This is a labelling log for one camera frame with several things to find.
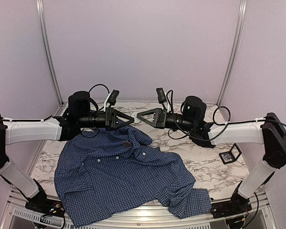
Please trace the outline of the orange rimmed round brooch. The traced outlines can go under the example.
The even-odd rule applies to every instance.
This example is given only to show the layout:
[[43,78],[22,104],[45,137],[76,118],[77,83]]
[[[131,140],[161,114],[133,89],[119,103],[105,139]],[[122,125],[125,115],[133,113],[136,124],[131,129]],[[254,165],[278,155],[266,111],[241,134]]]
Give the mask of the orange rimmed round brooch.
[[134,119],[134,123],[135,123],[135,124],[138,124],[138,123],[141,122],[141,120],[138,118],[138,112],[133,112],[133,113],[131,114],[131,117]]

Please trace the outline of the blue checked shirt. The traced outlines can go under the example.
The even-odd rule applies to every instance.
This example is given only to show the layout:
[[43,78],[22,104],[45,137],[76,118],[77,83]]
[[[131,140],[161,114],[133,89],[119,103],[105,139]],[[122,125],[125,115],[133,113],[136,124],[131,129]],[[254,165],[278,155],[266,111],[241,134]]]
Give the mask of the blue checked shirt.
[[54,185],[74,226],[153,200],[181,219],[210,212],[207,189],[194,187],[195,178],[181,157],[151,144],[148,135],[131,126],[84,131],[65,144]]

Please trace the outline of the white blue round brooch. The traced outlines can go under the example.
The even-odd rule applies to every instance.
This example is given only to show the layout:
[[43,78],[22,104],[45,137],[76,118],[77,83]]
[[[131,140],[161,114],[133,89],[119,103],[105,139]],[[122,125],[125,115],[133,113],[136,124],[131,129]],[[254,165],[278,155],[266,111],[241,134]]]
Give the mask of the white blue round brooch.
[[226,160],[231,160],[231,156],[227,154],[227,155],[225,155],[225,159]]

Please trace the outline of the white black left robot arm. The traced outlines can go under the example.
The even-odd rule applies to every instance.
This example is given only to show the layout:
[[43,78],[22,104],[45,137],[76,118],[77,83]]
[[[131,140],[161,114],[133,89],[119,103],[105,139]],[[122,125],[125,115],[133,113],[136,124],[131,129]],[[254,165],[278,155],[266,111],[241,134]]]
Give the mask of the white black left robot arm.
[[132,124],[134,118],[113,105],[119,91],[109,93],[100,110],[88,91],[77,91],[68,98],[61,116],[45,119],[12,119],[0,115],[0,176],[16,187],[40,212],[47,212],[51,202],[37,181],[24,174],[6,154],[6,146],[43,140],[69,141],[85,128],[115,130]]

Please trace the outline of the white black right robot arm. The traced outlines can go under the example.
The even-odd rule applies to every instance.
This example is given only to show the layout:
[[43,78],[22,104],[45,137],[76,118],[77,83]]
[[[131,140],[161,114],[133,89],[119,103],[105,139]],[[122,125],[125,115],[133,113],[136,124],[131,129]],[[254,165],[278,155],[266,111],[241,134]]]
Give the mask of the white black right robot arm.
[[268,182],[273,174],[286,165],[286,124],[276,114],[254,120],[217,123],[206,122],[206,104],[196,96],[188,96],[181,105],[181,113],[174,112],[173,98],[160,95],[159,103],[166,107],[155,108],[137,114],[137,118],[158,129],[179,130],[201,147],[213,148],[221,144],[259,144],[264,155],[247,178],[240,183],[226,209],[236,214],[245,206],[245,199]]

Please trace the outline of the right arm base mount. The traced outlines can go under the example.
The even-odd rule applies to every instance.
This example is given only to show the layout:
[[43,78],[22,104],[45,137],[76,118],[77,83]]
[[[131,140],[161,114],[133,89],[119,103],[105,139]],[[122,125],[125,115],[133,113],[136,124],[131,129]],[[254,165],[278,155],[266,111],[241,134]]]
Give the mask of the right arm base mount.
[[213,218],[229,217],[248,212],[252,209],[249,198],[244,198],[238,193],[241,183],[234,190],[230,200],[212,203],[211,214]]

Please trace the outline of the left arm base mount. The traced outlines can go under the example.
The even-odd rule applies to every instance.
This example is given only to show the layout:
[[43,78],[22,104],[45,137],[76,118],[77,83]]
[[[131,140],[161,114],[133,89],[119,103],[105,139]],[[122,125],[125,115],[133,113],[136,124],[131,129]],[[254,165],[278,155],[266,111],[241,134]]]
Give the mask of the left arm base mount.
[[38,186],[38,193],[32,198],[26,198],[27,202],[25,204],[25,208],[43,213],[45,216],[53,215],[64,217],[65,209],[62,202],[48,199],[42,186],[35,179],[33,180]]

